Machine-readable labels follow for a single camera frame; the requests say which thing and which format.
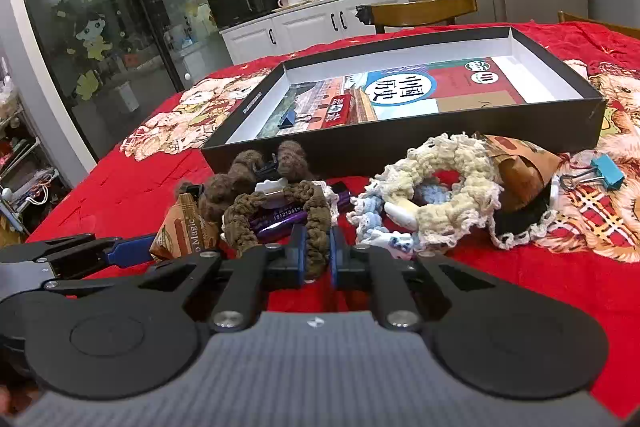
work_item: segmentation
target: black microwave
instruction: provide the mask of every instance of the black microwave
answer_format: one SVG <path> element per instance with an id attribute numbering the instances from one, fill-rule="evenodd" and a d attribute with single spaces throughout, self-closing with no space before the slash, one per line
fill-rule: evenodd
<path id="1" fill-rule="evenodd" d="M 224 30 L 271 13 L 278 0 L 209 0 L 216 25 Z"/>

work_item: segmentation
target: screw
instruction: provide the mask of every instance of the screw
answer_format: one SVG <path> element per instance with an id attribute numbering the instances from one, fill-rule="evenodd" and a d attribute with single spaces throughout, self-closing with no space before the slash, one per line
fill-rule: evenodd
<path id="1" fill-rule="evenodd" d="M 229 310 L 216 313 L 213 317 L 213 323 L 220 328 L 235 328 L 243 319 L 244 317 L 240 312 Z"/>
<path id="2" fill-rule="evenodd" d="M 397 310 L 386 316 L 386 320 L 396 328 L 409 328 L 418 323 L 418 315 L 407 310 Z"/>

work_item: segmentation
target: red label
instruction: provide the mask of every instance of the red label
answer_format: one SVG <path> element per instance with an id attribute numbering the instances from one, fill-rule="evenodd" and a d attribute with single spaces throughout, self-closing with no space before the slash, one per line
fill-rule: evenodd
<path id="1" fill-rule="evenodd" d="M 335 127 L 336 125 L 344 125 L 349 120 L 349 110 L 351 108 L 351 95 L 341 94 L 334 96 L 324 115 L 322 129 L 327 127 Z"/>

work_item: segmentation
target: cream crochet scrunchie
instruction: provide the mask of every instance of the cream crochet scrunchie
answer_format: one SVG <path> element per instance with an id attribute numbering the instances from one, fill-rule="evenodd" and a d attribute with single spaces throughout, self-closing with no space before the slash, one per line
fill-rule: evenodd
<path id="1" fill-rule="evenodd" d="M 439 170 L 460 174 L 460 183 L 453 184 L 450 200 L 420 207 L 410 203 L 414 187 Z M 442 134 L 428 139 L 417 149 L 409 149 L 407 158 L 386 166 L 385 171 L 365 187 L 365 192 L 353 198 L 356 211 L 350 212 L 347 218 L 350 223 L 360 225 L 362 209 L 366 207 L 361 203 L 370 198 L 382 198 L 395 205 L 394 208 L 413 205 L 417 221 L 413 251 L 424 256 L 444 253 L 469 233 L 471 227 L 484 228 L 494 210 L 500 208 L 498 197 L 502 188 L 495 182 L 496 178 L 497 171 L 482 140 L 466 134 L 451 137 Z M 393 220 L 387 204 L 385 210 Z"/>

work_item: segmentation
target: plastic bag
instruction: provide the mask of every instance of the plastic bag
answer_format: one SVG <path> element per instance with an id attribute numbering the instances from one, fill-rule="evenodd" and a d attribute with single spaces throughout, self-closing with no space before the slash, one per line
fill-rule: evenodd
<path id="1" fill-rule="evenodd" d="M 18 108 L 18 89 L 7 75 L 0 86 L 0 120 L 9 118 Z"/>

